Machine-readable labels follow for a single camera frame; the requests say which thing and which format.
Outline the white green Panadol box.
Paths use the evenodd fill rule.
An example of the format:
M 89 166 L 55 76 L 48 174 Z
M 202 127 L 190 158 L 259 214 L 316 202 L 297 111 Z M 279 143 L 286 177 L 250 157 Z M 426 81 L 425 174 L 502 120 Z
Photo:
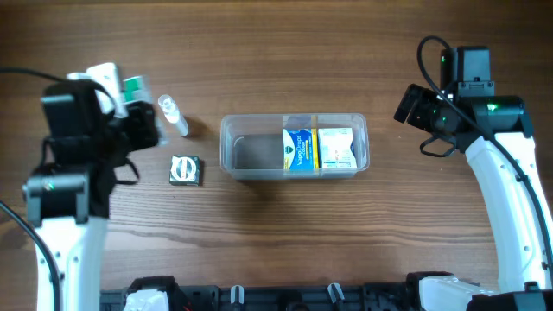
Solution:
M 130 77 L 124 80 L 124 103 L 128 105 L 130 102 L 137 100 L 142 100 L 153 107 L 154 101 L 148 81 L 146 77 L 142 75 Z M 159 136 L 158 146 L 161 147 L 167 145 L 168 138 L 166 136 L 166 130 L 162 120 L 157 116 L 157 114 L 155 114 L 154 125 Z

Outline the blue VapoDrops lozenge box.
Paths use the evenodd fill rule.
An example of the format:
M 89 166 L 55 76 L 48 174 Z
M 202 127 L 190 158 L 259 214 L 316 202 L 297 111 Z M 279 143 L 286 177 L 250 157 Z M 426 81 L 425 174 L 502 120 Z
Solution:
M 316 128 L 282 130 L 283 167 L 287 170 L 316 170 L 319 168 Z

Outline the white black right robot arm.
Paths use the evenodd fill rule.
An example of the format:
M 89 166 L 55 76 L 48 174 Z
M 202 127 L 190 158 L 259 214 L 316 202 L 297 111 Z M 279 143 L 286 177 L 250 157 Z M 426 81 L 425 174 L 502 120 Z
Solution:
M 446 273 L 411 273 L 420 310 L 550 310 L 552 217 L 539 180 L 533 128 L 516 96 L 465 97 L 455 107 L 410 85 L 394 115 L 463 153 L 480 185 L 493 231 L 499 291 Z

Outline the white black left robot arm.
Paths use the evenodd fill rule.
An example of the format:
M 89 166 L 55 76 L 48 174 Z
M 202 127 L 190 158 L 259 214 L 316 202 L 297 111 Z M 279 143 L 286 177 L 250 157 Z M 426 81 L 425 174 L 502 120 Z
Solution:
M 110 196 L 122 184 L 115 170 L 131 166 L 129 155 L 158 144 L 155 109 L 148 99 L 124 98 L 126 111 L 104 113 L 90 79 L 64 80 L 41 95 L 50 134 L 41 160 L 22 190 L 27 221 L 37 237 L 37 307 L 97 310 Z

